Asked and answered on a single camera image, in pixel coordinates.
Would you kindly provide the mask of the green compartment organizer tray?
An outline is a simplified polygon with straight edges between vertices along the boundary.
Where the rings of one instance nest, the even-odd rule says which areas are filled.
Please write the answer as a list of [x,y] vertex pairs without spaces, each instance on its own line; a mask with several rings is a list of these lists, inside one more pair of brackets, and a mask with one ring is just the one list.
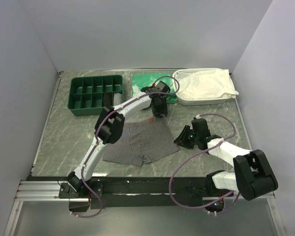
[[122,93],[121,75],[76,77],[71,80],[67,107],[76,117],[99,115],[103,93]]

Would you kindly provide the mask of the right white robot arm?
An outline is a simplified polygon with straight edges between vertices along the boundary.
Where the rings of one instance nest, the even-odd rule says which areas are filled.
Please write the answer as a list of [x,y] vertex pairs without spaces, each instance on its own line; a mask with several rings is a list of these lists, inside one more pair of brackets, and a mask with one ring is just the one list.
[[200,150],[216,156],[233,166],[234,172],[217,171],[206,176],[206,192],[218,195],[222,189],[239,192],[250,201],[278,189],[278,182],[265,153],[248,150],[211,135],[208,128],[191,128],[186,125],[174,140],[178,146]]

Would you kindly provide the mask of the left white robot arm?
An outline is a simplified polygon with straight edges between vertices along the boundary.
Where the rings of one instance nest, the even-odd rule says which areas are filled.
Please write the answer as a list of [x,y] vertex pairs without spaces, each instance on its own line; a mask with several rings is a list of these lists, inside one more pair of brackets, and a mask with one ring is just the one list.
[[128,118],[149,106],[152,107],[154,116],[166,116],[167,96],[176,93],[177,91],[170,92],[168,85],[159,82],[142,88],[136,96],[117,106],[105,106],[96,122],[94,138],[88,151],[78,167],[67,177],[71,193],[78,198],[87,194],[88,182],[96,165],[106,149],[120,139],[124,123]]

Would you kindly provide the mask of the green white patterned underwear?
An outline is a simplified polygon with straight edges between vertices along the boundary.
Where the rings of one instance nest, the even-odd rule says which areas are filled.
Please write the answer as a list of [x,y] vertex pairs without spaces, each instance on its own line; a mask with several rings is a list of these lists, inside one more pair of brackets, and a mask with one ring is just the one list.
[[173,93],[173,79],[170,78],[170,74],[168,73],[146,73],[146,74],[135,74],[132,77],[132,97],[136,96],[142,88],[150,87],[153,84],[157,84],[158,82],[164,82],[169,86],[170,93]]

